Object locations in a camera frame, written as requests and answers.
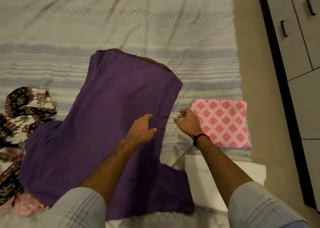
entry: person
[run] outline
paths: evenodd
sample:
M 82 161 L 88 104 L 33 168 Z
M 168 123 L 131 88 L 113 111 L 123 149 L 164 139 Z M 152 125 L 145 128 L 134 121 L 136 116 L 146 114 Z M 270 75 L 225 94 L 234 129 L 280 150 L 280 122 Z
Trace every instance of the person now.
M 194 140 L 195 135 L 202 133 L 199 118 L 190 109 L 179 112 L 174 122 Z M 113 153 L 79 187 L 64 194 L 34 227 L 105 227 L 106 211 L 128 160 L 137 146 L 150 141 L 157 131 L 149 129 L 151 117 L 146 114 L 134 121 Z M 304 218 L 254 182 L 208 138 L 199 137 L 196 142 L 228 207 L 231 228 L 309 227 Z

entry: beige tiled floor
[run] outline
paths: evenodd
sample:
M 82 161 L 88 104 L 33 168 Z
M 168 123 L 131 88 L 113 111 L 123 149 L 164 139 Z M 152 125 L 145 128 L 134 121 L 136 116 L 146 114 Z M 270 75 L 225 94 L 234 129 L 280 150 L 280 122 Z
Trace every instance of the beige tiled floor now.
M 248 102 L 252 160 L 266 165 L 266 187 L 320 227 L 320 215 L 304 205 L 279 86 L 259 0 L 234 0 L 243 98 Z

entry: black bracelet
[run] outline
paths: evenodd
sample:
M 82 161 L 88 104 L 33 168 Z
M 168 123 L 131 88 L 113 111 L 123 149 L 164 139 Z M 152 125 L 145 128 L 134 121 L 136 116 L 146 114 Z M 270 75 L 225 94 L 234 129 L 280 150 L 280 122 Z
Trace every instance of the black bracelet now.
M 206 134 L 204 134 L 204 133 L 198 133 L 196 136 L 193 136 L 193 138 L 194 138 L 193 145 L 194 145 L 195 147 L 198 147 L 197 139 L 198 139 L 199 137 L 201 137 L 201 136 L 205 136 L 206 138 L 208 138 L 208 139 L 210 140 L 209 136 L 207 136 Z

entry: cabinet handle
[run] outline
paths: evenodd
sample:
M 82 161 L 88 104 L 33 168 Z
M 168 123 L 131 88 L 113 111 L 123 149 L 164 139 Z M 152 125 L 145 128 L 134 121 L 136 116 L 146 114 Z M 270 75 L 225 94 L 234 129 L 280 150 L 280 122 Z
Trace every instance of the cabinet handle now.
M 310 0 L 306 0 L 306 1 L 307 1 L 307 5 L 308 5 L 308 8 L 309 8 L 309 11 L 310 11 L 311 16 L 316 15 L 316 14 L 313 12 L 313 9 L 312 9 Z
M 285 22 L 284 20 L 281 20 L 281 21 L 280 21 L 280 23 L 281 23 L 281 28 L 282 28 L 282 32 L 283 32 L 283 36 L 288 37 L 288 35 L 286 34 L 286 30 L 285 30 L 285 28 L 284 28 L 284 25 L 283 25 L 284 22 Z

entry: rolled-up sleeve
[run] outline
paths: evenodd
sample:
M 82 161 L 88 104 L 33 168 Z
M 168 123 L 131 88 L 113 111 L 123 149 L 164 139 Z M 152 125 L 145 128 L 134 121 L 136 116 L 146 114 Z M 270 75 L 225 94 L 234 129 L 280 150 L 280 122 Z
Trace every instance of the rolled-up sleeve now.
M 256 182 L 245 183 L 233 192 L 228 219 L 231 228 L 309 227 L 302 216 Z
M 104 228 L 106 212 L 106 204 L 99 193 L 78 187 L 63 195 L 34 228 Z

